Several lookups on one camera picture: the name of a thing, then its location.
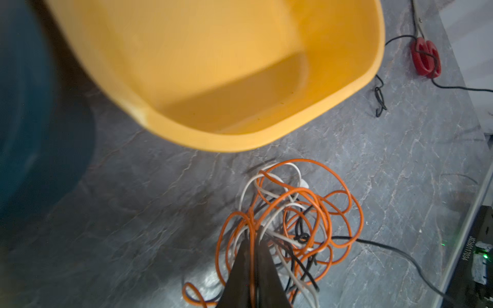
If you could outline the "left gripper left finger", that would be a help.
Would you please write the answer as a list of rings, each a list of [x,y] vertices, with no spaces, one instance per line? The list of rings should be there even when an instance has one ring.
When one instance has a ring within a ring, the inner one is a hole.
[[[250,240],[241,243],[223,294],[217,307],[254,307],[255,257],[250,250]]]

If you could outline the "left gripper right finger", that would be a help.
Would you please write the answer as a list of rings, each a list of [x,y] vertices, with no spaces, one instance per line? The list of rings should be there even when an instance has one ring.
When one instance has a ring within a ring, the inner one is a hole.
[[[258,234],[255,246],[256,307],[291,307],[278,276],[267,241]]]

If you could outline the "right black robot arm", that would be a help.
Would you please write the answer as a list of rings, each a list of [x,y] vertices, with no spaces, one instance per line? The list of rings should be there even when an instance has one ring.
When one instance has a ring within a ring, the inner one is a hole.
[[[440,307],[492,307],[492,206],[476,213],[459,250],[446,295]]]

